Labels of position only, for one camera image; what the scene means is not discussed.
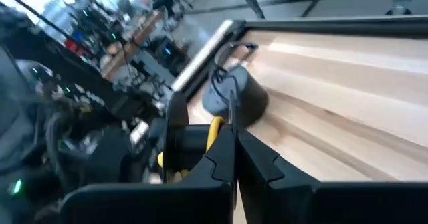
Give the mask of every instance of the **workbench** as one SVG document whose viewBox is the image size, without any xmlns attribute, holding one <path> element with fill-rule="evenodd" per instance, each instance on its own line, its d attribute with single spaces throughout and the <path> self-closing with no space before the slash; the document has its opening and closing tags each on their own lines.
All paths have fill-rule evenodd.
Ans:
<svg viewBox="0 0 428 224">
<path fill-rule="evenodd" d="M 428 181 L 427 27 L 421 16 L 225 21 L 173 89 L 191 124 L 210 123 L 201 98 L 215 52 L 254 42 L 243 65 L 270 98 L 248 128 L 257 138 L 321 181 Z M 234 221 L 245 223 L 239 197 Z"/>
<path fill-rule="evenodd" d="M 140 50 L 138 45 L 148 39 L 149 35 L 154 31 L 156 23 L 163 19 L 163 14 L 160 11 L 154 11 L 151 16 L 143 18 L 142 21 L 137 21 L 141 28 L 137 28 L 132 33 L 125 33 L 128 36 L 124 36 L 124 38 L 129 39 L 128 43 L 118 50 L 114 57 L 102 67 L 102 76 L 107 80 L 111 80 L 120 66 L 123 66 L 126 60 L 130 61 L 135 53 Z"/>
</svg>

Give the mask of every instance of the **wooden board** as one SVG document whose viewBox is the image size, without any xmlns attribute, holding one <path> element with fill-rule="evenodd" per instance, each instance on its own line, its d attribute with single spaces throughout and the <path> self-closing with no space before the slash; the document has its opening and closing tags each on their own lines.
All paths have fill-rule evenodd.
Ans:
<svg viewBox="0 0 428 224">
<path fill-rule="evenodd" d="M 428 180 L 425 40 L 250 31 L 244 65 L 270 104 L 249 128 L 321 181 Z M 238 49 L 229 59 L 245 54 Z M 191 124 L 210 123 L 189 102 Z"/>
</svg>

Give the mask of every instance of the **person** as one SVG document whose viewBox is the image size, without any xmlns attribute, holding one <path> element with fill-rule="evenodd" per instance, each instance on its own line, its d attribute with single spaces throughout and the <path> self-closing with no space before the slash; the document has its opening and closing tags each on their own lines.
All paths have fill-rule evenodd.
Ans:
<svg viewBox="0 0 428 224">
<path fill-rule="evenodd" d="M 151 11 L 154 10 L 162 10 L 165 8 L 167 10 L 167 17 L 168 21 L 167 24 L 169 27 L 174 27 L 177 25 L 177 21 L 175 17 L 178 17 L 178 15 L 175 14 L 173 11 L 174 6 L 174 0 L 156 0 L 155 2 L 153 0 L 129 0 L 130 4 L 137 9 L 137 11 Z"/>
</svg>

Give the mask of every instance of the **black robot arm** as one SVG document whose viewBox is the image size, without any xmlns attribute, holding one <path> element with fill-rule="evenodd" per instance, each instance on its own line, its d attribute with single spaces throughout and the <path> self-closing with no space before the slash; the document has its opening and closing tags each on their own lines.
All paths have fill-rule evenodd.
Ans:
<svg viewBox="0 0 428 224">
<path fill-rule="evenodd" d="M 237 182 L 248 223 L 384 223 L 426 220 L 426 183 L 323 183 L 244 129 L 189 125 L 185 98 L 167 111 L 163 185 L 90 185 L 64 201 L 64 223 L 232 223 Z M 174 183 L 170 175 L 190 172 Z"/>
</svg>

